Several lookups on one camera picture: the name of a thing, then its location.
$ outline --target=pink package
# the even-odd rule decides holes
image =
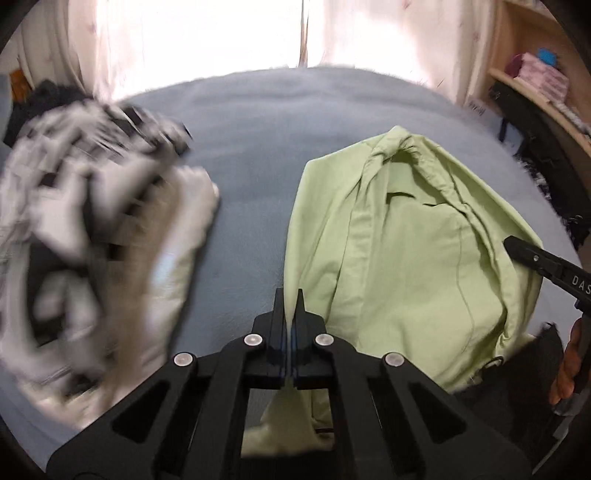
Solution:
[[[531,53],[524,53],[518,78],[531,85],[549,100],[564,102],[569,91],[569,79]]]

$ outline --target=blue-gray mattress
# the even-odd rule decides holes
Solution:
[[[466,112],[423,87],[362,70],[270,70],[175,85],[133,101],[187,126],[194,143],[185,159],[205,167],[222,199],[172,352],[212,353],[271,309],[306,162],[394,125],[439,143],[513,205],[547,250],[579,263],[528,174]],[[577,318],[573,299],[545,281],[530,331],[556,322],[564,342]],[[39,413],[1,370],[0,391],[0,416],[44,468],[74,431]]]

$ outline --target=human hand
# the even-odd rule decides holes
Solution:
[[[564,358],[558,375],[550,388],[550,404],[556,405],[560,400],[570,398],[574,391],[574,378],[581,369],[582,359],[579,356],[581,340],[581,319],[577,320],[570,332],[570,342],[564,351]]]

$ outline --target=orange object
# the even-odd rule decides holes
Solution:
[[[31,93],[31,86],[22,70],[15,70],[10,74],[10,85],[12,87],[12,101],[22,103],[27,100]]]

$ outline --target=light green garment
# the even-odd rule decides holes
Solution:
[[[447,390],[522,342],[541,277],[503,240],[541,247],[523,218],[430,140],[390,132],[308,162],[291,214],[285,317],[297,291],[359,352],[400,352]],[[325,391],[279,392],[243,454],[331,447]]]

